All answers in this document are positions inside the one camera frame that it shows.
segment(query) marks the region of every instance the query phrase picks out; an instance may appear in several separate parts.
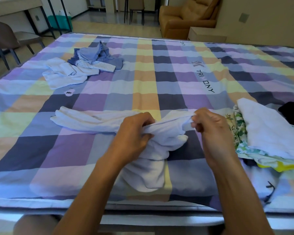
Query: chair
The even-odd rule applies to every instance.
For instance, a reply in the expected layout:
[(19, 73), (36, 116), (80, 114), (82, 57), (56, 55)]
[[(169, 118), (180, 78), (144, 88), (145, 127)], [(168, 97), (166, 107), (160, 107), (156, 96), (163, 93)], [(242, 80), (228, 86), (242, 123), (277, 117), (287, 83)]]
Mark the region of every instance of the chair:
[(182, 7), (161, 6), (163, 38), (187, 40), (190, 27), (214, 28), (222, 0), (187, 0)]
[(142, 25), (145, 23), (145, 4), (144, 0), (129, 0), (129, 24), (133, 21), (133, 11), (142, 12)]
[(26, 45), (31, 53), (35, 54), (32, 48), (29, 46), (32, 43), (39, 43), (42, 48), (45, 47), (40, 36), (23, 31), (14, 33), (10, 26), (0, 22), (0, 56), (8, 70), (10, 70), (10, 68), (2, 49), (9, 49), (16, 63), (21, 64), (14, 49)]

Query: teal storage bin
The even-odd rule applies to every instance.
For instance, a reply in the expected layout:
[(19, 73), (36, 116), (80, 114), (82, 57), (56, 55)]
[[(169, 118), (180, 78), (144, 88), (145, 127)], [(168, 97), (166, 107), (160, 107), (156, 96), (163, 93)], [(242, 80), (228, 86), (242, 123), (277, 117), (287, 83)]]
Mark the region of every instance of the teal storage bin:
[[(59, 23), (61, 30), (69, 30), (70, 29), (65, 16), (56, 15), (56, 18), (57, 18), (57, 21)], [(71, 21), (72, 17), (68, 16), (68, 18), (69, 18), (71, 29), (73, 30), (72, 21)], [(55, 22), (55, 18), (53, 16), (48, 16), (48, 21), (49, 21), (51, 27), (53, 27), (56, 30), (58, 29), (57, 23)]]

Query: hand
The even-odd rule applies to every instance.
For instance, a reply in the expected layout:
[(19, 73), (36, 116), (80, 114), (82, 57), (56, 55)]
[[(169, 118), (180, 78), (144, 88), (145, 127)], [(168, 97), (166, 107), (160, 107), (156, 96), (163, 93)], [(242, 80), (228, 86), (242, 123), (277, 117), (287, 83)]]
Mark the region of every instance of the hand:
[(229, 161), (239, 161), (225, 117), (207, 108), (196, 110), (195, 114), (191, 126), (202, 134), (204, 154), (211, 169), (217, 170)]
[(153, 137), (152, 134), (142, 134), (143, 126), (153, 123), (155, 120), (149, 112), (126, 117), (106, 155), (112, 156), (121, 167), (136, 160)]

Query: forearm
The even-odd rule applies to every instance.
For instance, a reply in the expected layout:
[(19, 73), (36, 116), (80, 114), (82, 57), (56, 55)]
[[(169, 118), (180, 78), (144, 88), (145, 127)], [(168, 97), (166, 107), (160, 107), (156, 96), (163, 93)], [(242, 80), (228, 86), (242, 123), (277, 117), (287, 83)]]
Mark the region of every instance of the forearm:
[(98, 159), (93, 172), (53, 234), (95, 234), (121, 168), (107, 154)]
[(258, 195), (239, 160), (213, 171), (227, 234), (273, 234)]

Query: mattress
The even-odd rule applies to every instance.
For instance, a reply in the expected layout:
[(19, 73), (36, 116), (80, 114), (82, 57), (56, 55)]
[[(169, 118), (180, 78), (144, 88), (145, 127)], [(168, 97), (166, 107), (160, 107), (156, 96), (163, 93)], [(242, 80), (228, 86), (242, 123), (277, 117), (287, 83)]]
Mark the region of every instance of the mattress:
[[(67, 60), (75, 47), (95, 47), (99, 41), (124, 58), (120, 71), (51, 90), (42, 76), (45, 69), (33, 68), (54, 57)], [(73, 94), (67, 96), (68, 90)], [(67, 208), (108, 147), (104, 135), (55, 125), (50, 117), (61, 106), (89, 114), (148, 111), (159, 120), (170, 110), (201, 107), (225, 115), (242, 97), (273, 109), (294, 101), (294, 49), (62, 35), (0, 79), (0, 207)], [(201, 135), (191, 128), (186, 135), (187, 143), (165, 162), (163, 188), (141, 193), (118, 178), (107, 208), (220, 210)], [(294, 198), (294, 170), (242, 165), (266, 209), (278, 211), (281, 203), (275, 200)], [(291, 203), (281, 209), (294, 212)]]

